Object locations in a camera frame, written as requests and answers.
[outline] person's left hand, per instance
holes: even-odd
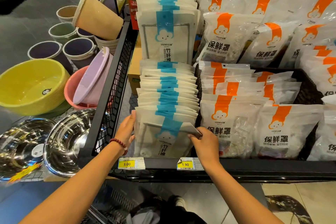
[[[134,130],[133,126],[135,123],[136,113],[137,112],[135,110],[132,110],[131,115],[127,116],[123,120],[123,122],[120,124],[118,131],[115,134],[115,138],[122,141],[127,148],[130,146],[135,138],[135,135],[131,136],[131,134]]]

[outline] person's right hand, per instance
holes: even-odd
[[[189,134],[188,137],[195,146],[197,156],[206,170],[207,168],[220,164],[218,152],[218,138],[208,129],[198,127],[197,130],[202,134],[200,139]]]

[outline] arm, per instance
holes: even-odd
[[[204,170],[216,185],[237,222],[239,224],[283,224],[224,170],[219,162],[218,138],[206,128],[199,127],[198,130],[203,135],[201,140],[193,135],[189,135],[189,138],[195,146]]]
[[[134,140],[131,136],[135,111],[121,123],[115,138],[128,147]],[[117,142],[111,142],[83,169],[66,181],[46,200],[31,211],[20,224],[80,223],[95,199],[113,164],[124,153]]]

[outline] metal rack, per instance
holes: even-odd
[[[123,96],[127,85],[127,69],[137,34],[138,31],[132,30],[130,18],[126,18],[87,141],[84,148],[79,151],[77,163],[81,168],[107,145],[110,138],[113,138],[122,105],[129,105],[130,99],[123,99]],[[191,156],[196,157],[195,151],[192,151]],[[119,170],[118,163],[115,163],[109,175],[141,182],[211,182],[205,171],[177,171],[176,165],[179,161],[177,158],[144,160],[145,170]],[[226,171],[240,182],[288,183],[336,180],[336,162],[271,159],[221,159],[220,162]]]

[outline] forearm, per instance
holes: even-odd
[[[123,151],[118,143],[108,144],[20,223],[80,223]]]
[[[239,224],[283,224],[241,186],[221,164],[205,168]]]

